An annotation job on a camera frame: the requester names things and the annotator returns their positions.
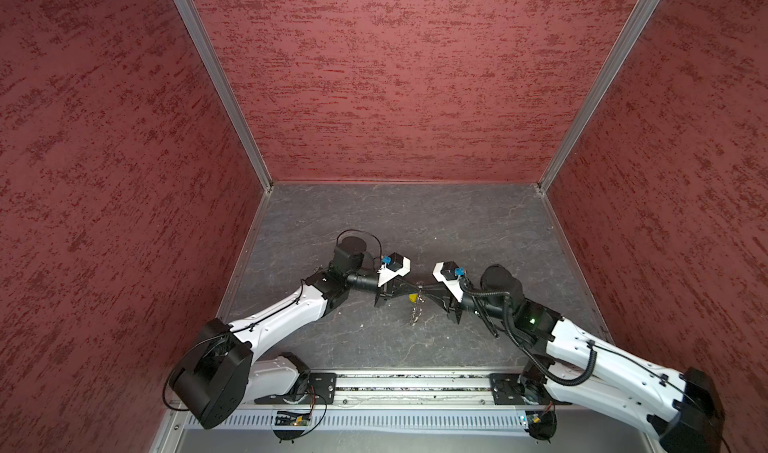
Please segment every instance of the robotic arm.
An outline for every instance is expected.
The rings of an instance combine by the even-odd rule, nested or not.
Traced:
[[[723,407],[704,372],[683,374],[590,335],[525,298],[522,284],[503,266],[488,267],[479,289],[454,262],[436,265],[437,283],[416,285],[404,278],[410,272],[408,258],[384,256],[374,270],[362,267],[366,254],[363,240],[346,237],[336,244],[328,268],[303,280],[292,295],[229,325],[218,319],[205,325],[168,379],[203,427],[215,427],[244,401],[305,395],[310,369],[295,355],[257,360],[337,308],[354,287],[375,293],[377,306],[415,293],[437,303],[456,323],[463,312],[474,313],[494,337],[507,335],[528,356],[516,389],[532,404],[554,400],[599,411],[658,439],[669,453],[720,449]]]

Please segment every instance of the red textured wall panel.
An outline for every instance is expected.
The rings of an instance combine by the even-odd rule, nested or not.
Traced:
[[[195,0],[279,180],[535,182],[636,0]]]
[[[620,346],[768,451],[768,0],[662,0],[551,189]]]
[[[258,182],[171,0],[0,0],[0,451],[146,451]]]

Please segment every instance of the metal corner post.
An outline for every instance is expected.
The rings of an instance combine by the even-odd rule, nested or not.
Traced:
[[[616,39],[613,47],[610,49],[608,57],[603,63],[603,67],[598,73],[598,77],[595,79],[592,87],[584,98],[584,102],[581,104],[581,108],[576,113],[571,126],[565,133],[563,140],[558,147],[558,150],[552,156],[552,160],[547,166],[547,170],[544,171],[542,179],[539,181],[539,186],[543,192],[547,192],[552,185],[554,178],[558,175],[558,172],[565,164],[565,160],[568,158],[573,149],[576,141],[581,136],[584,128],[587,126],[589,119],[592,117],[594,111],[598,108],[598,104],[603,99],[603,95],[610,84],[613,82],[616,74],[619,72],[621,65],[627,59],[629,52],[632,50],[635,42],[640,37],[640,33],[643,32],[643,28],[648,23],[648,19],[653,14],[656,6],[661,0],[638,0],[632,13],[627,18],[627,22],[619,33],[619,37]]]
[[[232,91],[232,86],[226,79],[224,68],[221,67],[219,58],[216,56],[216,51],[214,50],[214,45],[210,42],[210,38],[205,31],[205,26],[203,26],[203,21],[197,13],[197,8],[194,6],[194,2],[192,0],[174,0],[174,3],[176,3],[176,7],[181,15],[181,19],[184,21],[184,25],[187,26],[187,31],[189,31],[190,36],[192,36],[192,41],[197,47],[197,52],[200,54],[200,58],[203,60],[206,70],[208,70],[210,79],[214,82],[214,86],[216,86],[219,98],[224,104],[224,109],[226,109],[227,114],[230,116],[232,125],[234,126],[235,131],[237,131],[237,136],[243,143],[243,148],[248,155],[251,165],[254,167],[254,171],[256,171],[256,175],[259,177],[261,186],[264,188],[265,192],[270,191],[272,189],[272,178],[266,169],[264,158],[262,158],[261,153],[259,152],[259,147],[256,145],[254,135],[248,127],[248,122],[245,120],[243,111],[237,103],[235,94]]]

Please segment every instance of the gray floor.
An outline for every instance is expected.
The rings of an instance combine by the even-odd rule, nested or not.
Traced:
[[[277,186],[228,319],[258,312],[326,266],[346,228],[377,235],[384,254],[412,260],[411,275],[431,278],[435,263],[453,260],[479,283],[501,263],[524,293],[605,337],[594,301],[583,292],[553,234],[542,199],[523,185]],[[372,240],[369,250],[376,252]],[[494,339],[480,319],[460,325],[428,300],[410,324],[408,298],[373,307],[370,293],[350,298],[321,320],[288,336],[265,358],[290,351],[314,369],[522,367],[524,356]]]
[[[272,431],[187,430],[180,453],[648,453],[638,430],[594,411],[558,411],[552,443],[528,437],[426,435],[373,431],[313,431],[294,444],[280,444]]]

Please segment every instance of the red wall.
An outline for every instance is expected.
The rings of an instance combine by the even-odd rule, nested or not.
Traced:
[[[0,12],[0,451],[146,451],[258,182],[171,0]]]
[[[550,195],[611,334],[768,451],[768,0],[662,0]]]
[[[636,0],[195,0],[278,180],[536,182]]]

